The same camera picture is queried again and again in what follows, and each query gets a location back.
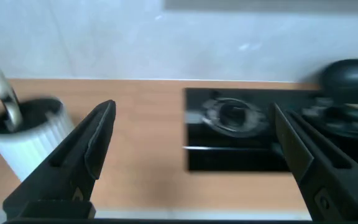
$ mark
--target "ribbed white cup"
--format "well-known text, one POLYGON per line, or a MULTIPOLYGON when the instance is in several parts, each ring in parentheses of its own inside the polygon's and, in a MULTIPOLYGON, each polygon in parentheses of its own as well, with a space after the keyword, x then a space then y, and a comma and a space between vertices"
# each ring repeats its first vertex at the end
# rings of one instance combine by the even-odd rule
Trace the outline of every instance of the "ribbed white cup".
POLYGON ((48 114, 47 118, 46 122, 31 129, 0 134, 0 154, 21 182, 74 129, 63 103, 59 111, 48 114))

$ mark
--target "black pot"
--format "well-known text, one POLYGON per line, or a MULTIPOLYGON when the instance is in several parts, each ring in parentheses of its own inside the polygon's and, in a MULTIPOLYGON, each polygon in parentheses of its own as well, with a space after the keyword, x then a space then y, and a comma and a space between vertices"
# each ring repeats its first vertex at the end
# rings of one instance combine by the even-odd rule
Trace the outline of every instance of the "black pot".
POLYGON ((358 59, 328 65, 321 72, 319 84, 336 103, 358 103, 358 59))

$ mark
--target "white wall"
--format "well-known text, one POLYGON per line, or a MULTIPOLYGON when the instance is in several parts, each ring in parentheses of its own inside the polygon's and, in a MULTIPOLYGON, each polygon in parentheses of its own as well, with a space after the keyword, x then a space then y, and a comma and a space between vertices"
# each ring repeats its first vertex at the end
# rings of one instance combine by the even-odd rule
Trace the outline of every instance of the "white wall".
POLYGON ((358 57, 358 0, 0 0, 19 78, 302 82, 358 57))

